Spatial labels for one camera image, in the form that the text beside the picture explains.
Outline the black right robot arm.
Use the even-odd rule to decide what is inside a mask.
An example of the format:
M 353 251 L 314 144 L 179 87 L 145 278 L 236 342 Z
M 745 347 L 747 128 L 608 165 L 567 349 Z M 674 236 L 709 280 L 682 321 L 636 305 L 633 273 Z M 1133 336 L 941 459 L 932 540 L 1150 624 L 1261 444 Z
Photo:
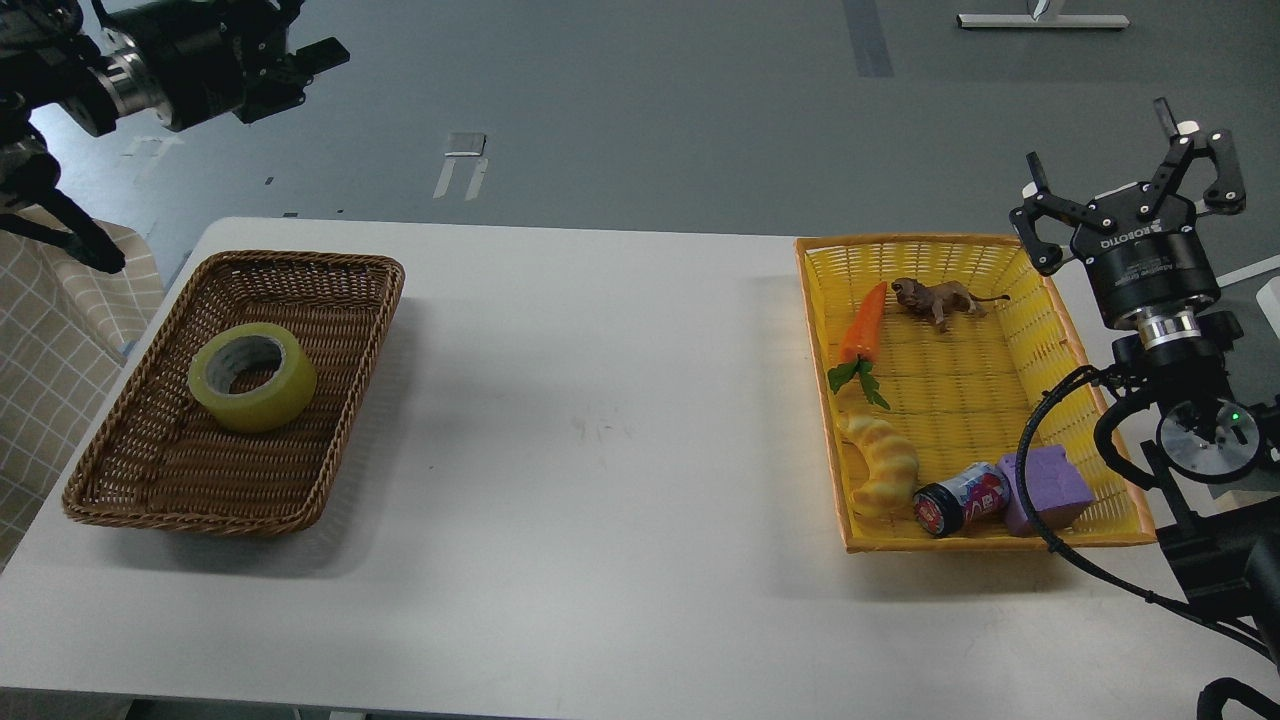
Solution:
M 1037 154 L 1027 158 L 1030 182 L 1009 219 L 1032 266 L 1051 277 L 1078 260 L 1103 324 L 1119 337 L 1110 366 L 1079 366 L 1044 392 L 1019 439 L 1012 488 L 1051 553 L 1276 661 L 1277 500 L 1203 516 L 1178 484 L 1224 486 L 1277 461 L 1277 405 L 1243 404 L 1229 384 L 1226 356 L 1243 329 L 1233 313 L 1213 309 L 1222 291 L 1196 231 L 1202 217 L 1242 213 L 1245 186 L 1229 129 L 1178 120 L 1164 97 L 1155 113 L 1167 151 L 1148 179 L 1076 202 L 1051 191 Z M 1050 411 L 1085 386 L 1114 397 L 1092 433 L 1103 464 L 1138 489 L 1160 492 L 1172 515 L 1156 538 L 1180 600 L 1085 559 L 1030 498 L 1030 441 Z

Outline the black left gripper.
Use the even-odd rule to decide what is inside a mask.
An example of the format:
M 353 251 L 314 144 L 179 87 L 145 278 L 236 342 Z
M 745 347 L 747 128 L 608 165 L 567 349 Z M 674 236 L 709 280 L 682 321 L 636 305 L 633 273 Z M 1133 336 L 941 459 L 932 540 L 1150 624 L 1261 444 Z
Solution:
M 131 9 L 131 40 L 157 88 L 163 126 L 180 132 L 233 114 L 252 124 L 302 105 L 323 72 L 349 61 L 338 38 L 285 53 L 288 1 L 151 1 Z

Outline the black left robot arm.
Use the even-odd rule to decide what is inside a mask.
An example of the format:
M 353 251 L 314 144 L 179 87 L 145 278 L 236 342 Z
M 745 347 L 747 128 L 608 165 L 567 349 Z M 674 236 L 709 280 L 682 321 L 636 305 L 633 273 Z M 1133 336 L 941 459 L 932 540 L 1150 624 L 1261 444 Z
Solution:
M 300 1 L 5 1 L 1 60 L 3 229 L 116 274 L 125 256 L 59 190 L 61 167 L 32 122 L 59 106 L 100 137 L 151 111 L 170 132 L 233 115 L 244 124 L 305 102 L 323 72 L 349 60 L 334 37 L 291 49 Z

